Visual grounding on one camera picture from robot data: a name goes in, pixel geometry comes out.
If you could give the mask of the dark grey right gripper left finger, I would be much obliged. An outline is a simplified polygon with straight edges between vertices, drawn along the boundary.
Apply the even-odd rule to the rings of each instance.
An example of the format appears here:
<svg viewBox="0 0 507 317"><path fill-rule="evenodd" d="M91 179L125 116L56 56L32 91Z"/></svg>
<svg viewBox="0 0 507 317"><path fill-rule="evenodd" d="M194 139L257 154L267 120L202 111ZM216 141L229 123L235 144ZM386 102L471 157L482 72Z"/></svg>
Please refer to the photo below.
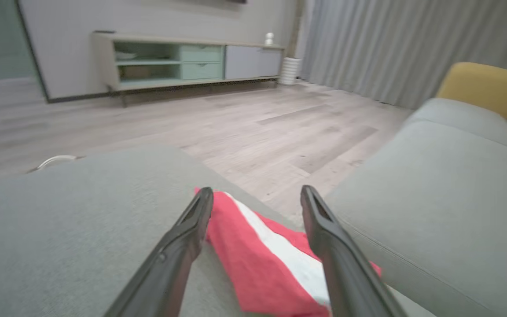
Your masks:
<svg viewBox="0 0 507 317"><path fill-rule="evenodd" d="M178 317L193 261L213 210L213 189L200 188L137 269L104 317Z"/></svg>

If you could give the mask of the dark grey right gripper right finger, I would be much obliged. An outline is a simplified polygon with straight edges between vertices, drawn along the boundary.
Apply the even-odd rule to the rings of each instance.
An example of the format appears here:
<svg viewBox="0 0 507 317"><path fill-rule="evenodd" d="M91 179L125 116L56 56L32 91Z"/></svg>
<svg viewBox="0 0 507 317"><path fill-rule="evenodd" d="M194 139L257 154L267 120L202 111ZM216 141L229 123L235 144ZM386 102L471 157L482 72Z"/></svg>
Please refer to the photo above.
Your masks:
<svg viewBox="0 0 507 317"><path fill-rule="evenodd" d="M301 189L302 218L320 259L332 317L407 317L378 273L311 185Z"/></svg>

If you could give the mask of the red and white garment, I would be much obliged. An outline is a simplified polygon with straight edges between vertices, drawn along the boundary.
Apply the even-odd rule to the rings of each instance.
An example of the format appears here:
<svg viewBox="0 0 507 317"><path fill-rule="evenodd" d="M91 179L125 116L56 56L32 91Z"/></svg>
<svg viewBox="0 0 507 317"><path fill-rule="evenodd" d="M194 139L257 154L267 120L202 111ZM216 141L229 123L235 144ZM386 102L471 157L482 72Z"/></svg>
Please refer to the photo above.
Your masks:
<svg viewBox="0 0 507 317"><path fill-rule="evenodd" d="M272 317L332 317L323 265L306 233L265 218L228 192L215 191L206 239L241 310Z"/></svg>

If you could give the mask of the grey sofa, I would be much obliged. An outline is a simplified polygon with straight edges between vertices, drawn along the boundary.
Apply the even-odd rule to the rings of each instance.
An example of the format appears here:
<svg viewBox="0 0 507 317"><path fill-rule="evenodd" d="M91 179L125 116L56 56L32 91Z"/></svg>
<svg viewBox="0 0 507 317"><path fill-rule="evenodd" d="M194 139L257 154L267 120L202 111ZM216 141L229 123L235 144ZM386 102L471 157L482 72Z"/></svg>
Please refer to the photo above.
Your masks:
<svg viewBox="0 0 507 317"><path fill-rule="evenodd" d="M200 188L277 212L183 151L92 155L0 181L0 317L104 317ZM431 313L386 285L408 316ZM205 239L178 317L272 317L241 310Z"/></svg>

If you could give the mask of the medium grey sofa seat cushion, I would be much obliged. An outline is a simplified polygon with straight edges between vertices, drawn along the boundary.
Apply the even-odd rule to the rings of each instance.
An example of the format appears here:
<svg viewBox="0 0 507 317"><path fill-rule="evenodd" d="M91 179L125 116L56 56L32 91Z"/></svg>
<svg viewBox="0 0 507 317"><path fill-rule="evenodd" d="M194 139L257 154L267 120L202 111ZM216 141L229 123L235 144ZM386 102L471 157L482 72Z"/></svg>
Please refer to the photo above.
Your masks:
<svg viewBox="0 0 507 317"><path fill-rule="evenodd" d="M382 279L437 317L507 317L507 146L405 126L325 197Z"/></svg>

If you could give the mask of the small grey sofa seat cushion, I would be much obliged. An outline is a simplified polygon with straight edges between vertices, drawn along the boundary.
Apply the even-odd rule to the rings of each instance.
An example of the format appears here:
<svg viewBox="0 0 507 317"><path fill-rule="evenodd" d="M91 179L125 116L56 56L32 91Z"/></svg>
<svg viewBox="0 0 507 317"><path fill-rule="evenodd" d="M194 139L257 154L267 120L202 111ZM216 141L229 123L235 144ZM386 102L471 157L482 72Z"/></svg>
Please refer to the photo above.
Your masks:
<svg viewBox="0 0 507 317"><path fill-rule="evenodd" d="M445 98L428 99L404 121L403 126L421 121L456 128L507 146L507 121L496 112L469 103Z"/></svg>

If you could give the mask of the low wooden tv cabinet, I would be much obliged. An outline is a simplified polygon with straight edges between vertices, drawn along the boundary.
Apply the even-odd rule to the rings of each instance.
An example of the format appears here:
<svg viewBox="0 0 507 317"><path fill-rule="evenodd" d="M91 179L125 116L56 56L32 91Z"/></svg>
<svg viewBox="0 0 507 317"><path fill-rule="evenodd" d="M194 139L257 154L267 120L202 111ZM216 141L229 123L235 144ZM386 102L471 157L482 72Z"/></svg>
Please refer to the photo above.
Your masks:
<svg viewBox="0 0 507 317"><path fill-rule="evenodd" d="M130 92L239 81L278 83L285 48L278 45L192 40L94 31L94 56L101 82L123 107ZM137 53L117 61L114 52Z"/></svg>

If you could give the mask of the white ribbed plant pot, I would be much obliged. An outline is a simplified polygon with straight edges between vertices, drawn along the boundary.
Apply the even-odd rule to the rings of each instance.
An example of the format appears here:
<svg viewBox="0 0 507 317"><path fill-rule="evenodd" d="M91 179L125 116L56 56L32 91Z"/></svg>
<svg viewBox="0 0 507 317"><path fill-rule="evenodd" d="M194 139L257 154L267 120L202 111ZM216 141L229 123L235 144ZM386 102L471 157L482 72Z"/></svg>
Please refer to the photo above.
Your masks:
<svg viewBox="0 0 507 317"><path fill-rule="evenodd" d="M282 69L278 83L280 85L292 86L296 84L298 71L300 70L302 60L298 58L285 57L282 62Z"/></svg>

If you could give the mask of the yellow cushion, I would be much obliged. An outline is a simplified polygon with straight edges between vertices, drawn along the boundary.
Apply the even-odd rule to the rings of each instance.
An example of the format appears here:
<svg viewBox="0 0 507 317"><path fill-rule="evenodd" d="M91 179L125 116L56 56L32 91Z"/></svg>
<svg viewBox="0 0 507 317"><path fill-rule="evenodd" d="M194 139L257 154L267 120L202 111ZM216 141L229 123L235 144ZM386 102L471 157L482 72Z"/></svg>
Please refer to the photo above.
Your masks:
<svg viewBox="0 0 507 317"><path fill-rule="evenodd" d="M478 63L453 64L435 96L469 103L507 120L507 70Z"/></svg>

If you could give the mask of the grey pleated curtain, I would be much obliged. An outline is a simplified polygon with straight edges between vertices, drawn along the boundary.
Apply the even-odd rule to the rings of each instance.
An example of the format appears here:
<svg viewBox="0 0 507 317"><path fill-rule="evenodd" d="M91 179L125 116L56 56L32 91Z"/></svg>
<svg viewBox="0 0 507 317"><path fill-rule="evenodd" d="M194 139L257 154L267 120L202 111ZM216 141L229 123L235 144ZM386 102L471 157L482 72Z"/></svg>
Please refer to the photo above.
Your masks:
<svg viewBox="0 0 507 317"><path fill-rule="evenodd" d="M316 0L300 77L414 110L459 62L507 69L507 0Z"/></svg>

